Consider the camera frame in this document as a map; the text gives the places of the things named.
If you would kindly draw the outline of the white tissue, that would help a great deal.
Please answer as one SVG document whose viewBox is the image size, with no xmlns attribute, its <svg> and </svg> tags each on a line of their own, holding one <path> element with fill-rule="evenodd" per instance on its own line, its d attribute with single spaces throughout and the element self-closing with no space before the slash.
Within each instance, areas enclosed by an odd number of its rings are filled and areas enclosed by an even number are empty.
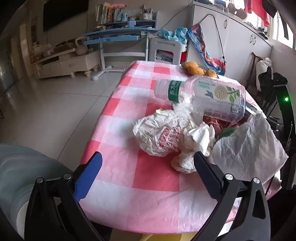
<svg viewBox="0 0 296 241">
<path fill-rule="evenodd" d="M 196 172 L 194 154 L 200 151 L 205 157 L 210 156 L 214 142 L 215 130 L 212 125 L 202 122 L 199 126 L 184 128 L 178 143 L 181 153 L 174 157 L 171 166 L 185 174 Z"/>
</svg>

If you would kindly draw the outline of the red snack wrapper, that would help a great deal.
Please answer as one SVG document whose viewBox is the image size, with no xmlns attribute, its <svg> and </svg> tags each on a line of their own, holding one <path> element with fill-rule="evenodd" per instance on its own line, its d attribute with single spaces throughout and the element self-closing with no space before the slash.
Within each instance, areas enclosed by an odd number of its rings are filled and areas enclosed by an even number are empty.
<svg viewBox="0 0 296 241">
<path fill-rule="evenodd" d="M 209 116 L 203 116 L 203 122 L 209 126 L 213 126 L 215 130 L 215 138 L 217 138 L 227 128 L 238 128 L 238 124 L 231 124 L 227 121 L 218 120 Z"/>
</svg>

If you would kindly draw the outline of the white plastic bag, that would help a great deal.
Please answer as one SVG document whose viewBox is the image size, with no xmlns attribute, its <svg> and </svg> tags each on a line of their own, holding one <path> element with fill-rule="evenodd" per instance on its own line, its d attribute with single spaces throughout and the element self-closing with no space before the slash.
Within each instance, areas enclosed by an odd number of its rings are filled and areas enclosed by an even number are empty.
<svg viewBox="0 0 296 241">
<path fill-rule="evenodd" d="M 189 120 L 173 110 L 157 109 L 133 125 L 133 134 L 139 147 L 151 156 L 165 157 L 178 151 L 181 133 Z"/>
</svg>

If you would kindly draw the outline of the clear plastic water bottle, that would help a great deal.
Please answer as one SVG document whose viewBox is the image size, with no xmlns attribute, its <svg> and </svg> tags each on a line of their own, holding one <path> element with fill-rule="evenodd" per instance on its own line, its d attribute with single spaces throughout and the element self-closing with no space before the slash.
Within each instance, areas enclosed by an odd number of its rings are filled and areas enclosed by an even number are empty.
<svg viewBox="0 0 296 241">
<path fill-rule="evenodd" d="M 161 79 L 154 95 L 162 100 L 183 104 L 190 111 L 229 123 L 245 115 L 245 88 L 221 77 L 195 75 L 185 81 Z"/>
</svg>

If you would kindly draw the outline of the red white checkered tablecloth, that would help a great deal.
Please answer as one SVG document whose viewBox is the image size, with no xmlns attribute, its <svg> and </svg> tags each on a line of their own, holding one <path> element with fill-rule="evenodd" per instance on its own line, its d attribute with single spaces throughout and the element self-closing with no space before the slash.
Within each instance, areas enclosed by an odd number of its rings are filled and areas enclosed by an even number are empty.
<svg viewBox="0 0 296 241">
<path fill-rule="evenodd" d="M 196 173 L 171 166 L 175 157 L 145 153 L 132 132 L 134 123 L 171 104 L 154 97 L 159 79 L 186 80 L 176 65 L 135 61 L 104 107 L 81 163 L 95 152 L 102 168 L 80 206 L 87 217 L 105 226 L 138 233 L 196 232 L 216 206 Z"/>
</svg>

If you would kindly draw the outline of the light blue sofa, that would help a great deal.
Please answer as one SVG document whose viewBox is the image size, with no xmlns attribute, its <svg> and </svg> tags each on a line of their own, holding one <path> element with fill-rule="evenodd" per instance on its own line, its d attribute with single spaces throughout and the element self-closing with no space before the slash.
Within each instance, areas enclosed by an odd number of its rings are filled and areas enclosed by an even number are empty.
<svg viewBox="0 0 296 241">
<path fill-rule="evenodd" d="M 1 144 L 1 240 L 23 239 L 16 220 L 29 201 L 36 179 L 59 179 L 66 173 L 73 171 L 36 150 Z"/>
</svg>

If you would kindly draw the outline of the yellow mango right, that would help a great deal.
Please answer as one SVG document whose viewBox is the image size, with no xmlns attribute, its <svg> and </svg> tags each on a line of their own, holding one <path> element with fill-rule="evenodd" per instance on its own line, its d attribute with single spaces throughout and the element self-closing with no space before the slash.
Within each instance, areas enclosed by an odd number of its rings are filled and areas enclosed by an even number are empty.
<svg viewBox="0 0 296 241">
<path fill-rule="evenodd" d="M 212 69 L 208 69 L 204 75 L 208 77 L 218 78 L 216 72 Z"/>
</svg>

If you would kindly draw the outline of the white plastic stool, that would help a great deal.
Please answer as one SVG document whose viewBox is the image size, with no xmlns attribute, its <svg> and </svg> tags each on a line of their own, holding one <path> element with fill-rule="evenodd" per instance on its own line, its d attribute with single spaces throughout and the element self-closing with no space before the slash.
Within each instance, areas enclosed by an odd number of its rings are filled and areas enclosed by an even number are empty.
<svg viewBox="0 0 296 241">
<path fill-rule="evenodd" d="M 182 54 L 187 51 L 187 44 L 161 38 L 153 38 L 149 44 L 149 58 L 151 62 L 180 65 Z"/>
</svg>

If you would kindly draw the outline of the colourful fabric bag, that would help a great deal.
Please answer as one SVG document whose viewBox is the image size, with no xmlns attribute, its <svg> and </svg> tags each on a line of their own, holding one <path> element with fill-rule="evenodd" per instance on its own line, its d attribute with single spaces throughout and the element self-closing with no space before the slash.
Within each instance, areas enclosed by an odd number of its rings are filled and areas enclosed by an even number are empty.
<svg viewBox="0 0 296 241">
<path fill-rule="evenodd" d="M 187 35 L 188 35 L 189 39 L 191 40 L 191 42 L 193 43 L 193 46 L 194 46 L 196 52 L 199 54 L 201 60 L 205 64 L 205 66 L 207 68 L 215 71 L 216 74 L 224 76 L 226 73 L 226 60 L 225 60 L 223 45 L 222 45 L 222 41 L 221 41 L 221 37 L 220 37 L 220 33 L 219 33 L 219 29 L 218 29 L 217 24 L 215 24 L 215 27 L 216 27 L 216 32 L 217 32 L 218 38 L 219 38 L 220 49 L 221 49 L 221 53 L 222 53 L 222 56 L 221 56 L 222 60 L 217 59 L 217 58 L 212 58 L 208 54 L 207 49 L 206 49 L 206 43 L 204 40 L 202 27 L 200 24 L 196 24 L 193 27 L 191 27 L 187 31 Z"/>
</svg>

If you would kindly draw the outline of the light blue plastic bag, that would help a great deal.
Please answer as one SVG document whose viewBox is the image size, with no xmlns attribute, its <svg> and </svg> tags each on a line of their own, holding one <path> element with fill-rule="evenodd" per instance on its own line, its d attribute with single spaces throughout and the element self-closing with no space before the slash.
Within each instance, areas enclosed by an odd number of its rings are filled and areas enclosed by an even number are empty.
<svg viewBox="0 0 296 241">
<path fill-rule="evenodd" d="M 181 44 L 186 45 L 188 43 L 187 32 L 188 32 L 188 29 L 184 28 L 184 27 L 179 27 L 174 31 L 168 31 L 166 29 L 161 29 L 158 31 L 157 36 L 162 39 L 180 42 Z"/>
</svg>

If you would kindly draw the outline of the blue children's study desk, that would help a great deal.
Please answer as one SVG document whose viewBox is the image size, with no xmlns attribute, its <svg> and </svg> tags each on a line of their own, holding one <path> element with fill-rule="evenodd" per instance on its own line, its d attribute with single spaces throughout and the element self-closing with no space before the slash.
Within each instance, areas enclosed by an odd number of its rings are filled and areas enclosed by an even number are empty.
<svg viewBox="0 0 296 241">
<path fill-rule="evenodd" d="M 151 20 L 129 20 L 125 22 L 114 22 L 105 24 L 106 27 L 112 26 L 112 29 L 98 30 L 82 34 L 80 37 L 86 40 L 84 45 L 98 45 L 100 68 L 101 71 L 92 76 L 93 81 L 97 81 L 99 77 L 107 72 L 122 72 L 122 70 L 105 64 L 105 58 L 107 57 L 140 57 L 145 61 L 149 60 L 149 35 L 156 33 L 157 20 L 159 13 L 156 11 L 152 14 Z M 105 52 L 104 44 L 124 43 L 124 42 L 136 42 L 145 41 L 144 50 L 141 52 L 127 52 L 126 49 L 119 52 Z"/>
</svg>

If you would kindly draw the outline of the row of books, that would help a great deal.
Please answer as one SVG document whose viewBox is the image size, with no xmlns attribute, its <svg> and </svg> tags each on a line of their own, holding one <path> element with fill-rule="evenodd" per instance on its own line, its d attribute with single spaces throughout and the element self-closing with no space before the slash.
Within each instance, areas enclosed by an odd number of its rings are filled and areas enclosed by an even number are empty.
<svg viewBox="0 0 296 241">
<path fill-rule="evenodd" d="M 95 6 L 95 20 L 97 25 L 112 23 L 114 21 L 114 9 L 111 4 L 97 4 Z"/>
</svg>

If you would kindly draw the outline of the white pen cup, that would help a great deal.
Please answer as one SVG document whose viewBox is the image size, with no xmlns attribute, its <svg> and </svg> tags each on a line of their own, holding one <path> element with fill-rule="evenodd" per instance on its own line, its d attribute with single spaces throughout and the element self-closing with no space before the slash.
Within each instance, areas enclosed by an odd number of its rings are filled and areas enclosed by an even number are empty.
<svg viewBox="0 0 296 241">
<path fill-rule="evenodd" d="M 141 18 L 142 18 L 142 20 L 152 20 L 152 14 L 153 14 L 152 8 L 146 8 L 146 7 L 144 7 L 142 9 Z"/>
</svg>

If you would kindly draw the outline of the red hanging garment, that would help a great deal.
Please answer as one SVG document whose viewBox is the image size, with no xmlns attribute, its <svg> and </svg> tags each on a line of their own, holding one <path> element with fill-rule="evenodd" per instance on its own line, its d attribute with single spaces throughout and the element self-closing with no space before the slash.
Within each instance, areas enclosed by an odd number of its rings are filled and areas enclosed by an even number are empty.
<svg viewBox="0 0 296 241">
<path fill-rule="evenodd" d="M 246 21 L 254 27 L 268 27 L 269 14 L 262 6 L 262 0 L 244 0 L 244 11 L 247 13 Z"/>
</svg>

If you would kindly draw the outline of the black wall television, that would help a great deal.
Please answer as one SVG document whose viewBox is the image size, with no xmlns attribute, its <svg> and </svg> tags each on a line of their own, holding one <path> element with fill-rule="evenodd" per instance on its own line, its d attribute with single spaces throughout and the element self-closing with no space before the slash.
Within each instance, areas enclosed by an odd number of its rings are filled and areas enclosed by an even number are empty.
<svg viewBox="0 0 296 241">
<path fill-rule="evenodd" d="M 43 6 L 43 31 L 88 11 L 89 0 L 49 0 Z"/>
</svg>

